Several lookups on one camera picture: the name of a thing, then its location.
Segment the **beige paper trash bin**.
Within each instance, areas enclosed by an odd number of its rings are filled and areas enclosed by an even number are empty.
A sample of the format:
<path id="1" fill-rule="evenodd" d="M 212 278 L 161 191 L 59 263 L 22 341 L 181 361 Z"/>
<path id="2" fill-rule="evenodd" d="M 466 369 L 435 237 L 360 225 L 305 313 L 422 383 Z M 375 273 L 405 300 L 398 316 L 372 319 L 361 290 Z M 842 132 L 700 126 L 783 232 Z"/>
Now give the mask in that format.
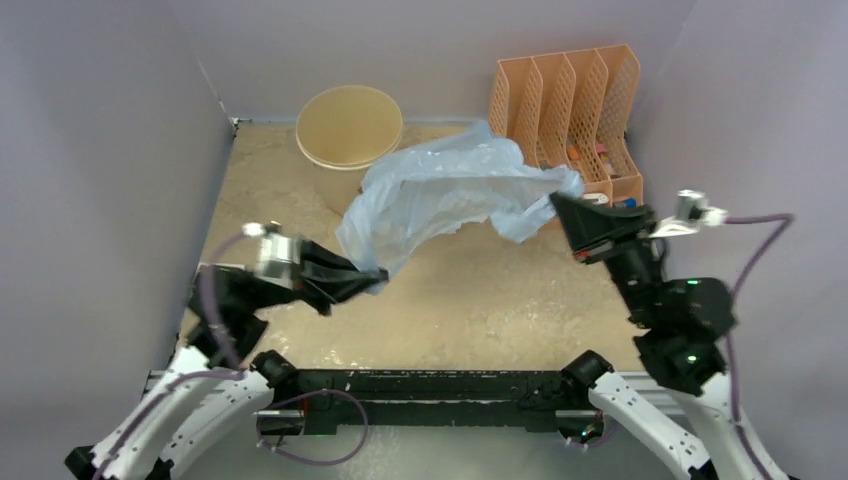
<path id="1" fill-rule="evenodd" d="M 295 124 L 295 139 L 311 163 L 316 192 L 342 215 L 360 193 L 370 166 L 395 151 L 404 118 L 395 100 L 373 87 L 346 85 L 313 97 Z"/>

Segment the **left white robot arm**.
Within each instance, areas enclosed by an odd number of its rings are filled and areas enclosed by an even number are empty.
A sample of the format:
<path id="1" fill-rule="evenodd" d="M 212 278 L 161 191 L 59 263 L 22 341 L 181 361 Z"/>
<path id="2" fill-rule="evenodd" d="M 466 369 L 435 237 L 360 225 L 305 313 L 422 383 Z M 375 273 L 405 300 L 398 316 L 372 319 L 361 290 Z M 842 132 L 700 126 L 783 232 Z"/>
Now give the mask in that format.
<path id="1" fill-rule="evenodd" d="M 199 318 L 163 376 L 110 434 L 73 449 L 65 466 L 76 479 L 176 479 L 240 421 L 262 408 L 304 407 L 316 396 L 341 397 L 364 425 L 364 405 L 348 392 L 298 392 L 298 370 L 277 352 L 242 365 L 267 329 L 256 311 L 303 302 L 328 316 L 387 282 L 380 267 L 358 269 L 302 238 L 252 223 L 226 240 L 194 280 L 188 307 Z"/>

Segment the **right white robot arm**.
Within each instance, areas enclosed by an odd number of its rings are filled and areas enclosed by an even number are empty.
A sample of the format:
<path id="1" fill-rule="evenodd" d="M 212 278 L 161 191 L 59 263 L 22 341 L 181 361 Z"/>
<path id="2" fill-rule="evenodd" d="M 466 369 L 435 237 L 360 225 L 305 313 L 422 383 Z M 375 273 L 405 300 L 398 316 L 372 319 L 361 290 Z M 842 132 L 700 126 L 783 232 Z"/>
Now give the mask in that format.
<path id="1" fill-rule="evenodd" d="M 678 479 L 784 478 L 743 412 L 733 352 L 718 347 L 736 325 L 735 289 L 716 278 L 663 273 L 668 239 L 727 224 L 727 212 L 694 190 L 680 191 L 675 214 L 663 220 L 648 206 L 615 208 L 561 193 L 550 203 L 575 260 L 606 267 L 642 330 L 634 343 L 646 373 L 688 426 L 644 399 L 593 351 L 564 368 L 564 399 L 576 407 L 590 403 Z"/>

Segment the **blue plastic trash bag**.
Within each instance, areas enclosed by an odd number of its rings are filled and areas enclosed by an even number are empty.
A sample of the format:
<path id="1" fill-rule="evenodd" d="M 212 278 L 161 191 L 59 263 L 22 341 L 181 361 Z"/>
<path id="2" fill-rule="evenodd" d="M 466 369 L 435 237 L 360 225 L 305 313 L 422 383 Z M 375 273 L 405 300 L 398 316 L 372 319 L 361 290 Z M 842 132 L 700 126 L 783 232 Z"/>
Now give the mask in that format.
<path id="1" fill-rule="evenodd" d="M 585 191 L 576 170 L 529 166 L 515 141 L 476 122 L 376 161 L 336 238 L 359 271 L 382 269 L 391 279 L 419 246 L 468 223 L 489 222 L 500 237 L 522 243 L 554 219 L 550 195 L 577 199 Z"/>

